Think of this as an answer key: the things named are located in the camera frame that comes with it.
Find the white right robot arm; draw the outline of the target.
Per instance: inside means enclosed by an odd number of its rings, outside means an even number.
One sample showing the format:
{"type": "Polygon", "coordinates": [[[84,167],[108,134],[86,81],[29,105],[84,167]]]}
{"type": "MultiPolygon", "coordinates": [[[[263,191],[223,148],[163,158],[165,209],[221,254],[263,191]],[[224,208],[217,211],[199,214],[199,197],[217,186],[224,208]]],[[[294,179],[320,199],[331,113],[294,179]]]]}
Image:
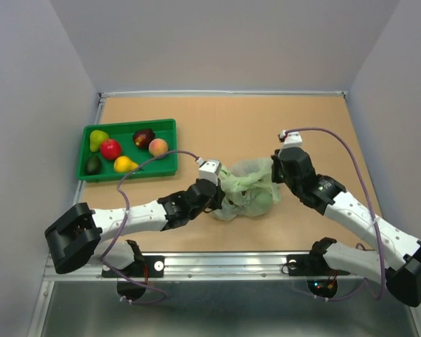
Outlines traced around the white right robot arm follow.
{"type": "Polygon", "coordinates": [[[316,173],[310,156],[299,147],[276,150],[272,180],[285,184],[299,201],[339,223],[371,246],[370,251],[348,247],[324,237],[309,253],[294,256],[293,276],[323,276],[332,271],[358,275],[377,284],[404,305],[421,304],[421,239],[383,218],[371,215],[344,185],[316,173]]]}

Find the light green plastic bag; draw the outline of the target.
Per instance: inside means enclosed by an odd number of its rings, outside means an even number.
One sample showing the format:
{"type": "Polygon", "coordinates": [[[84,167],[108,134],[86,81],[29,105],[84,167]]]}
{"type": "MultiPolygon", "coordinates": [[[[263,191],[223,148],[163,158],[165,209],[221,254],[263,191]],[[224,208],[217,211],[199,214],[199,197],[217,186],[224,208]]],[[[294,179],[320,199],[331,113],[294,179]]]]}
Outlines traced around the light green plastic bag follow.
{"type": "Polygon", "coordinates": [[[263,216],[281,201],[278,184],[272,182],[270,158],[245,159],[220,170],[219,179],[225,196],[220,209],[210,216],[231,221],[237,216],[263,216]]]}

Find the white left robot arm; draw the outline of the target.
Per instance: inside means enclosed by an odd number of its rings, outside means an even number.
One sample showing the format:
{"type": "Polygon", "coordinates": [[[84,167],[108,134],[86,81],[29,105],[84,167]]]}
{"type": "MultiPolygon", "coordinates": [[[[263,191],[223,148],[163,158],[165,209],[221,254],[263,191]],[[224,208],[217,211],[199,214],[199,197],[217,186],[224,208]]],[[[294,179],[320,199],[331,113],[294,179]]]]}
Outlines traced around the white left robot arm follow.
{"type": "Polygon", "coordinates": [[[136,276],[142,259],[135,255],[135,245],[115,246],[112,254],[106,251],[106,241],[136,232],[177,229],[208,209],[221,209],[224,196],[220,183],[198,179],[185,191],[128,209],[90,209],[85,202],[75,204],[44,232],[55,271],[68,274],[100,263],[106,254],[126,276],[136,276]]]}

